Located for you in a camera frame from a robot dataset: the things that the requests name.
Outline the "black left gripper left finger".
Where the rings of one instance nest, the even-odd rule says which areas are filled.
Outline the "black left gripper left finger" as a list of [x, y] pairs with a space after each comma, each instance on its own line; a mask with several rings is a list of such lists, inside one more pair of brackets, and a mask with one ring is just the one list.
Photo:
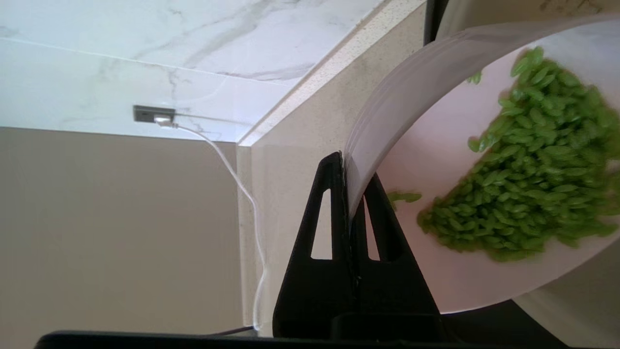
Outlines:
[[[324, 192], [330, 192], [328, 213], [332, 257], [312, 258]], [[342, 154], [321, 159], [308, 196], [292, 254], [273, 311], [273, 336], [330, 339], [332, 321], [354, 308], [347, 191]]]

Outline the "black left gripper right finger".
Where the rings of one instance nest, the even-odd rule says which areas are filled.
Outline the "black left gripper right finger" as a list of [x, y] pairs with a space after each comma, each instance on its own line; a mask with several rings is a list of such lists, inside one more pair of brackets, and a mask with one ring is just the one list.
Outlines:
[[378, 175], [351, 223], [354, 325], [378, 341], [444, 342], [441, 316]]

